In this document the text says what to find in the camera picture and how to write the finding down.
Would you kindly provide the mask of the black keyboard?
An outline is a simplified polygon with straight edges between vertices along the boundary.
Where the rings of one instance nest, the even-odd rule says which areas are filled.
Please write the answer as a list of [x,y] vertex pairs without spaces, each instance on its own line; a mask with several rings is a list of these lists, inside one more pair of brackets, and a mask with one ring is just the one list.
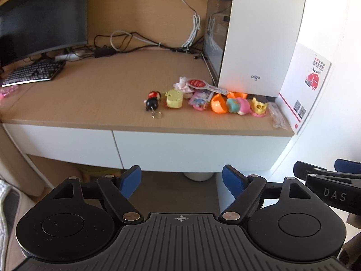
[[51,81],[64,68],[65,64],[66,61],[47,59],[20,67],[11,72],[9,76],[2,81],[2,87]]

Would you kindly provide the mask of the yellow plastic case toy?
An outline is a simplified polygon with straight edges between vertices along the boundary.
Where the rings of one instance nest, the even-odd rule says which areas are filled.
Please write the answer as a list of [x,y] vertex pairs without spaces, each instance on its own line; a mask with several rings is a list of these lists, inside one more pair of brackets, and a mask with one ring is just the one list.
[[171,89],[165,92],[165,106],[171,109],[179,109],[183,105],[183,93],[181,91]]

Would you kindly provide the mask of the curved computer monitor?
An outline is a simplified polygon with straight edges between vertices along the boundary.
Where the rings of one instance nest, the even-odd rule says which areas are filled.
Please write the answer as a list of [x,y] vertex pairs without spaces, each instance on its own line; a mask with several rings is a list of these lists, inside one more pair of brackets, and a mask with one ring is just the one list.
[[1,6],[1,66],[88,41],[88,0],[8,0]]

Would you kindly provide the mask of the pink white plush toy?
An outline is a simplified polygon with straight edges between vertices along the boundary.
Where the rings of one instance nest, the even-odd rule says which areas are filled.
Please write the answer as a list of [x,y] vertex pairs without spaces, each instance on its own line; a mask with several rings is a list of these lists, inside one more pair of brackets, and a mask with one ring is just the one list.
[[179,81],[173,85],[175,90],[181,91],[184,94],[193,93],[194,90],[187,84],[188,78],[187,77],[180,77]]

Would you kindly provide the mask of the green stool wooden legs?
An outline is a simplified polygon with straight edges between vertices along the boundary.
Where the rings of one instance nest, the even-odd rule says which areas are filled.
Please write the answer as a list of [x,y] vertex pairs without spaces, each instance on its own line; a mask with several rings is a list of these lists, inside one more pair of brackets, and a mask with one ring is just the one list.
[[122,169],[118,168],[108,168],[81,164],[77,164],[76,167],[81,172],[84,182],[92,182],[104,175],[114,175],[118,177],[122,173]]

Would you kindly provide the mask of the yellow crown toy pink base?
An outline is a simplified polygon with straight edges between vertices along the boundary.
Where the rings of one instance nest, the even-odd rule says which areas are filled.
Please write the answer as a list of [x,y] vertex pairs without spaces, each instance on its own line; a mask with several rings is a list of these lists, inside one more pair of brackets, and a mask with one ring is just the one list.
[[268,100],[265,96],[256,95],[252,98],[250,107],[253,116],[264,117],[267,113]]

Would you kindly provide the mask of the right white drawer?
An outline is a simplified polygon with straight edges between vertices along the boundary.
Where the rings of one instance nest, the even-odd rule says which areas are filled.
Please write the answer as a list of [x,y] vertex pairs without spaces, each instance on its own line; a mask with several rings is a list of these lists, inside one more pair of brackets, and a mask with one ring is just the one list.
[[196,135],[114,131],[125,168],[145,171],[219,173],[224,165],[239,171],[271,169],[288,136]]

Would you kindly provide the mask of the Mickey Mouse keychain figure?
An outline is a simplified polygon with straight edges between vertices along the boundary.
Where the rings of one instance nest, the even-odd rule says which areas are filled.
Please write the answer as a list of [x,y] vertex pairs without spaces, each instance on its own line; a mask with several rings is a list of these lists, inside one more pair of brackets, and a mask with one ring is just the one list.
[[162,95],[159,91],[152,91],[148,94],[148,98],[144,101],[145,111],[150,111],[154,119],[162,118],[162,112],[159,110]]

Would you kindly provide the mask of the white waste bin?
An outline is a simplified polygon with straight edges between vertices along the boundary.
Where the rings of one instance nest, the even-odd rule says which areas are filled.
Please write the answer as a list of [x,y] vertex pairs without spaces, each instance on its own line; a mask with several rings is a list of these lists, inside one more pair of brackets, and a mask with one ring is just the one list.
[[184,176],[195,182],[204,182],[209,180],[214,173],[184,173]]

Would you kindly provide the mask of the white drawer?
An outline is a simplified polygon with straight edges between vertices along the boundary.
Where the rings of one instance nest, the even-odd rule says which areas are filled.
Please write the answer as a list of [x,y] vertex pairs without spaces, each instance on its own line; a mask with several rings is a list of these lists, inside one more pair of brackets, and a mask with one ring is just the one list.
[[48,159],[122,169],[113,133],[109,130],[4,124],[20,151]]
[[271,169],[288,136],[196,135],[114,131],[125,168],[145,171],[219,173],[224,165],[239,171]]

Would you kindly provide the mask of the pink toy blister card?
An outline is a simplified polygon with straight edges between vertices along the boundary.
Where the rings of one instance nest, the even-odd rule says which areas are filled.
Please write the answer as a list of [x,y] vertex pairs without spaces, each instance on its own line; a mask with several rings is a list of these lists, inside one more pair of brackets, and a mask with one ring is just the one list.
[[203,111],[207,109],[209,102],[213,97],[212,91],[195,91],[188,101],[188,104],[191,105],[195,110]]

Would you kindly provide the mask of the clear plastic bag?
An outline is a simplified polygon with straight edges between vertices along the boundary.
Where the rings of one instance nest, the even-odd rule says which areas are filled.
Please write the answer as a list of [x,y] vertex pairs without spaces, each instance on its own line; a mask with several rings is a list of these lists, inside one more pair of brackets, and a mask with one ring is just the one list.
[[271,115],[273,127],[288,130],[286,119],[283,117],[283,114],[281,113],[277,104],[275,102],[269,102],[267,109]]

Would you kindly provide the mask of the pink teal capsule toy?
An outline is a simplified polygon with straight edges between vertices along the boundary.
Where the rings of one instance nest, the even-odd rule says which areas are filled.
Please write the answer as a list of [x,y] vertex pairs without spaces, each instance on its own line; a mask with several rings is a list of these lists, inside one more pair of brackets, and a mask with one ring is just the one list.
[[241,116],[251,113],[250,104],[245,98],[228,98],[226,106],[229,113],[237,113]]

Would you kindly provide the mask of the orange pumpkin shell half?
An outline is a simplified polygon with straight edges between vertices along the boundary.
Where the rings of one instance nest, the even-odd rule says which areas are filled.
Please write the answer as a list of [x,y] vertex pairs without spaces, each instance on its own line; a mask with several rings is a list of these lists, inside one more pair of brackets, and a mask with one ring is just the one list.
[[226,100],[222,94],[215,94],[211,100],[211,109],[217,114],[224,114],[228,112]]

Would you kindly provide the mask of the pink plastic toy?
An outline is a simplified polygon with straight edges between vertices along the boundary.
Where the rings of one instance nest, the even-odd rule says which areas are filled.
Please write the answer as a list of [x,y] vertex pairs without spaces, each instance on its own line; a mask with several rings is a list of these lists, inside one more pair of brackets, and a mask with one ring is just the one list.
[[18,91],[19,86],[13,85],[8,87],[1,87],[0,88],[0,100],[3,100],[6,97],[9,97],[10,95],[16,93]]

